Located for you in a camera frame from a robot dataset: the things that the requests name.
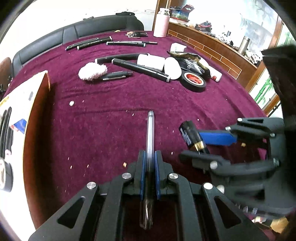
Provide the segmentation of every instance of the silver thermos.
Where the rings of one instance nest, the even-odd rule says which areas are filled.
[[[244,55],[246,50],[247,50],[247,47],[248,47],[249,43],[250,43],[250,39],[247,36],[244,36],[244,38],[242,40],[242,43],[241,43],[241,45],[239,47],[238,52],[240,54]]]

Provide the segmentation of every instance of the white wall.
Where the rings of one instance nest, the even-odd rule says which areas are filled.
[[[52,31],[92,16],[134,12],[144,29],[150,31],[156,3],[157,0],[37,0],[19,15],[0,43],[0,62],[6,57],[12,60],[17,51]]]

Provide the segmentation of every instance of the white bottle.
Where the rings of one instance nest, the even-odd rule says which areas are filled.
[[[160,8],[156,15],[154,25],[154,37],[165,37],[168,30],[168,22],[170,20],[170,13],[167,8]]]

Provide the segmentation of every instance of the small white box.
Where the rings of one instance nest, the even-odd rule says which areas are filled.
[[[184,52],[185,49],[186,49],[185,45],[178,44],[178,43],[172,43],[172,45],[170,46],[171,52]]]

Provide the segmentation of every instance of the blue object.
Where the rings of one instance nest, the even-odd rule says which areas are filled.
[[[140,189],[141,201],[144,199],[145,174],[146,174],[146,151],[143,152],[142,173],[141,173],[141,189]]]
[[[160,175],[159,175],[159,166],[158,166],[158,159],[157,153],[154,152],[154,169],[155,169],[155,189],[156,189],[156,196],[157,199],[160,199]]]
[[[206,145],[230,146],[237,138],[229,131],[199,131]]]
[[[25,129],[26,129],[26,125],[27,125],[27,122],[25,119],[21,119],[19,120],[17,123],[14,124],[14,126],[20,130],[21,133],[25,133]]]

